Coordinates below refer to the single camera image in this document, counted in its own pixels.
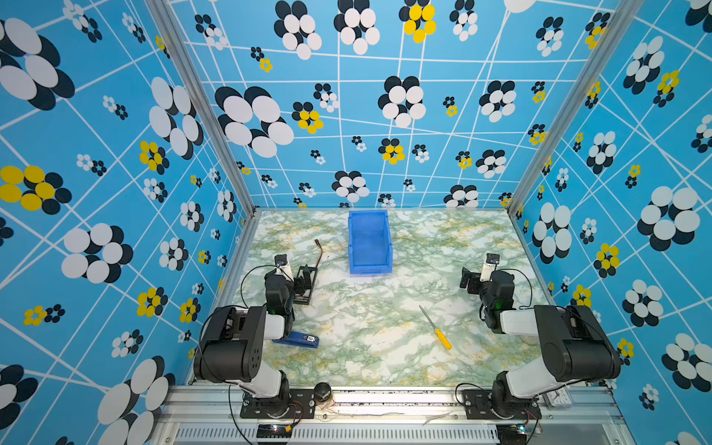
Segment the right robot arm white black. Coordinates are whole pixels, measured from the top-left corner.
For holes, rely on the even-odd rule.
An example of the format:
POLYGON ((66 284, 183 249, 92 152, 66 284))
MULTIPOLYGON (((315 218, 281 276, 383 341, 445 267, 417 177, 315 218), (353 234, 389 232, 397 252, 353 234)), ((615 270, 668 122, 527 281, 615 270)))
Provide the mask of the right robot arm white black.
POLYGON ((514 307, 513 274, 495 270, 488 276, 462 270, 460 287, 480 297, 481 318, 495 334, 533 337, 541 356, 514 370, 502 371, 491 386, 491 401, 500 415, 532 403, 566 385, 617 378, 621 359, 587 306, 514 307))

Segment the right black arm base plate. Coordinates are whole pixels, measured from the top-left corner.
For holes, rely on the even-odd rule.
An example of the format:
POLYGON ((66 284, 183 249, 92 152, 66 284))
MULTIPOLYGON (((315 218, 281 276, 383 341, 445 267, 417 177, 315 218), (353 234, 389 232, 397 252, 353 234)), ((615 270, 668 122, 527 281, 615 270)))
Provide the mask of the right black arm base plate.
POLYGON ((541 419, 541 409, 535 400, 493 395, 489 389, 458 389, 457 400, 464 406, 468 420, 524 423, 541 419))

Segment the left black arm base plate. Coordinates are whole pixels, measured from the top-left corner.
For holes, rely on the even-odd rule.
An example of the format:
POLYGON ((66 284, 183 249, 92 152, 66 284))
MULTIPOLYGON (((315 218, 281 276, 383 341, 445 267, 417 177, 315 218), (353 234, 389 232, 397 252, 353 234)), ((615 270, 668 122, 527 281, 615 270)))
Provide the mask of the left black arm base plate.
POLYGON ((245 392, 239 417, 242 419, 313 419, 316 399, 313 389, 281 389, 273 398, 255 398, 245 392))

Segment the yellow handled screwdriver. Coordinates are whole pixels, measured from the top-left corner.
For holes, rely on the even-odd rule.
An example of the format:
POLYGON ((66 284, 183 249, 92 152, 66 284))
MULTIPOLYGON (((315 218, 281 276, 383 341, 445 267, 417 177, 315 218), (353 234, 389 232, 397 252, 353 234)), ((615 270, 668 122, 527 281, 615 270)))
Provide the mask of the yellow handled screwdriver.
POLYGON ((420 310, 421 310, 421 312, 423 313, 424 317, 426 317, 426 320, 428 320, 428 324, 430 324, 431 327, 433 328, 433 330, 434 330, 434 332, 435 332, 435 335, 437 336, 437 338, 439 339, 439 341, 441 342, 441 344, 443 345, 443 347, 444 347, 446 350, 451 350, 451 349, 452 349, 452 344, 451 344, 450 341, 447 339, 447 337, 444 335, 444 333, 435 325, 435 323, 433 322, 433 320, 430 318, 430 316, 428 315, 428 313, 426 312, 426 310, 425 310, 422 306, 420 306, 420 310))

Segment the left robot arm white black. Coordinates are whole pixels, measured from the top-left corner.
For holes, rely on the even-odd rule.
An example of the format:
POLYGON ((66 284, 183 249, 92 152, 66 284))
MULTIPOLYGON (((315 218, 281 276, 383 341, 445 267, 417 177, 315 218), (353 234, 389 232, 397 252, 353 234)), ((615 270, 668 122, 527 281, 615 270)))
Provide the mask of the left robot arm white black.
POLYGON ((287 375, 263 363, 263 345, 268 340, 309 349, 319 346, 319 337, 293 330, 294 306, 311 301, 316 274, 315 268, 302 266, 292 277, 276 267, 264 278, 265 304, 215 309, 200 334, 195 378, 236 385, 263 405, 288 405, 287 375))

